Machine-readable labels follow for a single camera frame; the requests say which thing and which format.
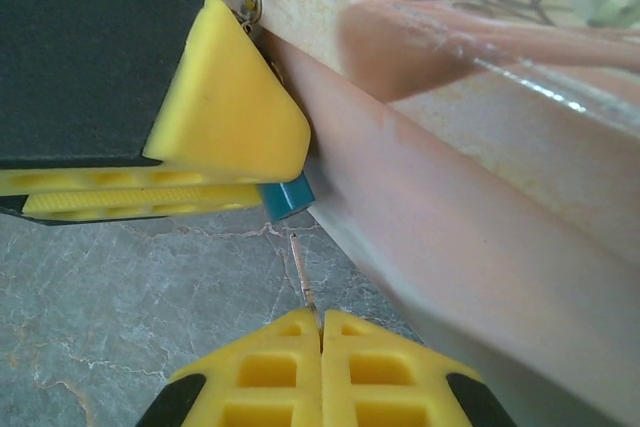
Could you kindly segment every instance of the teal plastic piece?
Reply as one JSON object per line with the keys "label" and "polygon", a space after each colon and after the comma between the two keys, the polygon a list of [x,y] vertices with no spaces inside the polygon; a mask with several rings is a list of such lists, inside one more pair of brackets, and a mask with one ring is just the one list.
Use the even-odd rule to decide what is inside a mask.
{"label": "teal plastic piece", "polygon": [[272,222],[302,212],[316,200],[304,172],[291,182],[259,184],[258,191]]}

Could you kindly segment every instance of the marble floor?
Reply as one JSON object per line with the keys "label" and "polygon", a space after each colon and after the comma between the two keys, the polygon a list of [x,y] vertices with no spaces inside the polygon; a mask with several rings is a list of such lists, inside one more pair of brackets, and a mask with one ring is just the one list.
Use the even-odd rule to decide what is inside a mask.
{"label": "marble floor", "polygon": [[134,425],[172,372],[302,305],[288,234],[321,309],[414,338],[308,214],[261,209],[43,227],[0,217],[0,418]]}

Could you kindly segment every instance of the gray marble tile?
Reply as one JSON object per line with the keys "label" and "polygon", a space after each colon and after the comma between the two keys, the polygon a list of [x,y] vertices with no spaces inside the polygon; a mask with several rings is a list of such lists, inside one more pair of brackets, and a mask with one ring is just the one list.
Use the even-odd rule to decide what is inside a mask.
{"label": "gray marble tile", "polygon": [[302,305],[288,235],[319,307],[415,339],[308,214],[261,209],[43,227],[0,217],[0,418],[135,424],[178,368]]}

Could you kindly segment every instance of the yellow plastic block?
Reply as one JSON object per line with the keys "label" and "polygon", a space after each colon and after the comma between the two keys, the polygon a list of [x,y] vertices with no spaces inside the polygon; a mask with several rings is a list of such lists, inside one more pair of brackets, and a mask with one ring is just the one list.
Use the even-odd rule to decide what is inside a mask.
{"label": "yellow plastic block", "polygon": [[233,13],[206,0],[144,146],[162,164],[1,170],[0,196],[288,182],[302,171],[310,138],[304,114]]}
{"label": "yellow plastic block", "polygon": [[446,375],[478,374],[351,314],[328,311],[322,353],[325,427],[471,427]]}
{"label": "yellow plastic block", "polygon": [[34,219],[78,222],[194,215],[260,204],[255,185],[207,185],[33,194],[22,213]]}
{"label": "yellow plastic block", "polygon": [[206,0],[144,150],[220,183],[295,179],[309,124],[221,0]]}
{"label": "yellow plastic block", "polygon": [[182,427],[320,427],[320,336],[293,311],[176,372],[207,381]]}

